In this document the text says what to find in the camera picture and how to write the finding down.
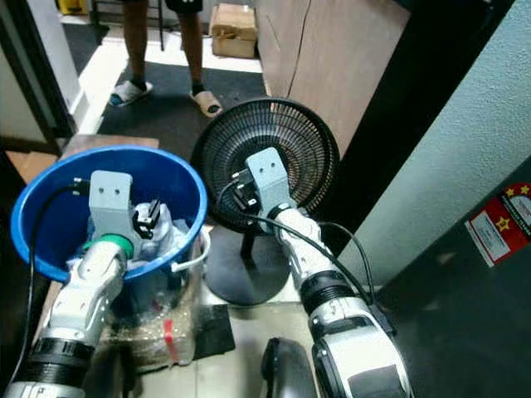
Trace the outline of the brown cardboard box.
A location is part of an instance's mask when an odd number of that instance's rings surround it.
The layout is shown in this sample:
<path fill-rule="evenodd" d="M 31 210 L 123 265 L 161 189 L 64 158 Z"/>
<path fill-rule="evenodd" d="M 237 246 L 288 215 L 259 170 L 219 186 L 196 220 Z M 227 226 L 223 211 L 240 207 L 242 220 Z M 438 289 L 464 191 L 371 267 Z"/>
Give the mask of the brown cardboard box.
<path fill-rule="evenodd" d="M 214 56 L 256 58 L 258 30 L 250 5 L 218 3 L 212 9 L 209 29 Z"/>

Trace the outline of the black flat pad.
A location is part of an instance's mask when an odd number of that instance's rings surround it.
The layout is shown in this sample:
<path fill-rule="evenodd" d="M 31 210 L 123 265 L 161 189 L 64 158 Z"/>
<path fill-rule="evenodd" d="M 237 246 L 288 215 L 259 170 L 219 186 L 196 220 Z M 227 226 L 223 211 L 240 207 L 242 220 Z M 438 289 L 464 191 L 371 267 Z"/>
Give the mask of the black flat pad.
<path fill-rule="evenodd" d="M 227 304 L 208 304 L 197 311 L 196 355 L 193 360 L 224 355 L 236 348 Z"/>

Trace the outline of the beige slipper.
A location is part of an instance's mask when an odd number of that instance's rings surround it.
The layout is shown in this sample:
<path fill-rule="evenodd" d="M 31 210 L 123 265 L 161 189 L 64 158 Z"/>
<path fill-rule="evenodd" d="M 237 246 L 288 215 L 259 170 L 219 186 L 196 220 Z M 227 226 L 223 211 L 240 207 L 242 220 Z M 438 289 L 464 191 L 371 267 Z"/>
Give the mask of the beige slipper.
<path fill-rule="evenodd" d="M 210 90 L 193 92 L 191 99 L 196 102 L 198 109 L 206 118 L 213 119 L 223 111 L 221 102 Z"/>

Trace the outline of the clear plastic bag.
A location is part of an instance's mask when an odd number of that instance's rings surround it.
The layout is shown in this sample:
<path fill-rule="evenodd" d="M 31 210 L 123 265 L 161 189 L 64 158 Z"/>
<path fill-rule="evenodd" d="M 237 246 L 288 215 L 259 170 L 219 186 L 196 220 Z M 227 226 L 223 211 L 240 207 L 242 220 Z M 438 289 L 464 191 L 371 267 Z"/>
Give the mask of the clear plastic bag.
<path fill-rule="evenodd" d="M 113 307 L 103 345 L 126 350 L 137 374 L 189 365 L 210 311 L 203 280 L 202 263 L 193 263 L 151 289 L 123 289 L 125 302 Z"/>

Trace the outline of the blue plastic basin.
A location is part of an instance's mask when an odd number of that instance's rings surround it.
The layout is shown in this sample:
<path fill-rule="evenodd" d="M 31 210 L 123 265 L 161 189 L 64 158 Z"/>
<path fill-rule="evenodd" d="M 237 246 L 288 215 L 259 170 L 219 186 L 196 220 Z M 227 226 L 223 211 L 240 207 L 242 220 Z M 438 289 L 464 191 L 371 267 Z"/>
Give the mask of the blue plastic basin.
<path fill-rule="evenodd" d="M 201 175 L 175 154 L 145 145 L 106 145 L 52 164 L 22 190 L 10 215 L 10 239 L 24 262 L 33 262 L 37 273 L 67 282 L 66 260 L 87 238 L 90 205 L 85 196 L 62 193 L 75 179 L 88 181 L 92 172 L 105 170 L 132 175 L 130 200 L 139 204 L 160 200 L 171 215 L 187 221 L 190 235 L 197 235 L 207 220 L 208 197 Z"/>

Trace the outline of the pile of clothes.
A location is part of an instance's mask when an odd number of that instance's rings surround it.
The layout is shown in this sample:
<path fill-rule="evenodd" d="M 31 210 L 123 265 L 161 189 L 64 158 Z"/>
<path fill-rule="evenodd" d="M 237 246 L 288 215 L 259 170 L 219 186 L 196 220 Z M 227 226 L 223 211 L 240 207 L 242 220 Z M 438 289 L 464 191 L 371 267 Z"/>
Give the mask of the pile of clothes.
<path fill-rule="evenodd" d="M 139 213 L 149 210 L 151 205 L 149 202 L 140 202 L 135 206 L 132 219 L 134 222 L 138 220 Z M 132 272 L 134 269 L 144 268 L 147 265 L 159 265 L 157 259 L 163 255 L 174 254 L 182 244 L 187 243 L 189 235 L 189 226 L 184 219 L 174 219 L 166 204 L 159 204 L 159 219 L 155 227 L 152 227 L 152 238 L 144 238 L 141 251 L 135 258 L 126 262 L 126 269 Z M 91 217 L 87 220 L 87 238 L 95 233 L 95 225 Z M 87 250 L 87 245 L 84 244 L 82 249 L 77 249 L 76 253 L 70 255 L 66 260 L 66 268 L 72 268 L 73 265 L 79 265 L 82 261 L 83 255 Z"/>

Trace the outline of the grey slipper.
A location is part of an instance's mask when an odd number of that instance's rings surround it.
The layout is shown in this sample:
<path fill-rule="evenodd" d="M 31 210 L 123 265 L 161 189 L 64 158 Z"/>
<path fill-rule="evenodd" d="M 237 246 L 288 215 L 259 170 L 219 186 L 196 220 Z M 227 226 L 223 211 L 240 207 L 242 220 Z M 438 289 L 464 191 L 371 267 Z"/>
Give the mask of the grey slipper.
<path fill-rule="evenodd" d="M 151 82 L 144 82 L 144 87 L 136 85 L 132 80 L 126 80 L 114 87 L 109 96 L 109 106 L 125 107 L 138 101 L 145 95 L 151 94 L 154 85 Z"/>

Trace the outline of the black standing fan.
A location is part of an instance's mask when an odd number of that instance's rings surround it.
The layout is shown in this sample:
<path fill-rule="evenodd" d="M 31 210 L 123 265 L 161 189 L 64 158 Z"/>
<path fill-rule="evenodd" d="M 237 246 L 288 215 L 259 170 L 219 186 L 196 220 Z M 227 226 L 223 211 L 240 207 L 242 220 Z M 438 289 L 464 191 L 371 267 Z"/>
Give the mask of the black standing fan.
<path fill-rule="evenodd" d="M 234 174 L 247 157 L 273 147 L 288 172 L 297 209 L 314 212 L 337 172 L 340 155 L 329 126 L 304 104 L 261 96 L 225 109 L 210 121 L 191 163 L 207 190 L 208 215 L 217 224 L 215 254 L 205 270 L 207 287 L 236 306 L 256 306 L 277 295 L 290 277 L 287 255 L 270 221 L 240 212 L 232 200 Z"/>

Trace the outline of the yellow floor sign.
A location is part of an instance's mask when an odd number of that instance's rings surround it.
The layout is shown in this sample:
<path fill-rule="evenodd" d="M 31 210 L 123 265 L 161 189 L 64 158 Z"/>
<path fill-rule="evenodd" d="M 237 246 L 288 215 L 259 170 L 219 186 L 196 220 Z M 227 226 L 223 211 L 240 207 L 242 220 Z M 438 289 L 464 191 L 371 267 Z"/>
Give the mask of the yellow floor sign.
<path fill-rule="evenodd" d="M 90 0 L 56 0 L 58 12 L 63 16 L 87 16 Z"/>

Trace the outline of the dark grey floor mat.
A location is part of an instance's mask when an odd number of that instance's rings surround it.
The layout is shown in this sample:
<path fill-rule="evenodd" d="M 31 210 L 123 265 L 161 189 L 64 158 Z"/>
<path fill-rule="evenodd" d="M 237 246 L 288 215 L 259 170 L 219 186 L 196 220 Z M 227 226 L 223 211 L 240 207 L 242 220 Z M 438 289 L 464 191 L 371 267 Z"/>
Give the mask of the dark grey floor mat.
<path fill-rule="evenodd" d="M 106 106 L 96 133 L 183 140 L 205 128 L 209 118 L 191 99 L 187 66 L 148 63 L 145 76 L 152 91 L 126 106 Z M 260 72 L 205 68 L 202 76 L 224 109 L 266 94 Z"/>

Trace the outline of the person in black shorts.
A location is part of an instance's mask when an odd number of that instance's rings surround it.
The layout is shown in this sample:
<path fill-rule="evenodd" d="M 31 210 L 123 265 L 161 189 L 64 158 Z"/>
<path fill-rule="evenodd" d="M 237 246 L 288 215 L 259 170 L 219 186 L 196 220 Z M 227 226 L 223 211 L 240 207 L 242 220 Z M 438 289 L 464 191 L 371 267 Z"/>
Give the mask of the person in black shorts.
<path fill-rule="evenodd" d="M 200 12 L 202 0 L 164 0 L 176 12 L 181 26 L 183 53 L 188 61 L 191 94 L 205 90 L 202 79 L 202 32 Z M 147 53 L 147 11 L 149 0 L 122 0 L 123 38 L 128 50 L 130 76 L 136 85 L 144 87 L 145 53 Z"/>

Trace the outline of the brown wooden cabinet panel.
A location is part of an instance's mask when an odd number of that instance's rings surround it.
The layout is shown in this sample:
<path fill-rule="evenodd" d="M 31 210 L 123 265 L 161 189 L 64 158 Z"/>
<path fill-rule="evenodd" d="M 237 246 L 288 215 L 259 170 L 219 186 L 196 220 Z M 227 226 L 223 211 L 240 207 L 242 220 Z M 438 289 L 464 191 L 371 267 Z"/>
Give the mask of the brown wooden cabinet panel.
<path fill-rule="evenodd" d="M 411 12 L 396 0 L 251 0 L 265 90 L 307 106 L 348 151 Z"/>

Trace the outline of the red star sticker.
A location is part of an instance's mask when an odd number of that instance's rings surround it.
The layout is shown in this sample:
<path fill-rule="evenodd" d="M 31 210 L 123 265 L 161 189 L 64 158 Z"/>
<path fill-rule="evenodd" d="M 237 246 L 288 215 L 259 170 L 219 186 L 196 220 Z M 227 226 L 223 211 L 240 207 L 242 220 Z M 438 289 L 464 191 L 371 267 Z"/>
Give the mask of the red star sticker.
<path fill-rule="evenodd" d="M 531 183 L 511 183 L 464 222 L 485 263 L 493 268 L 531 244 Z"/>

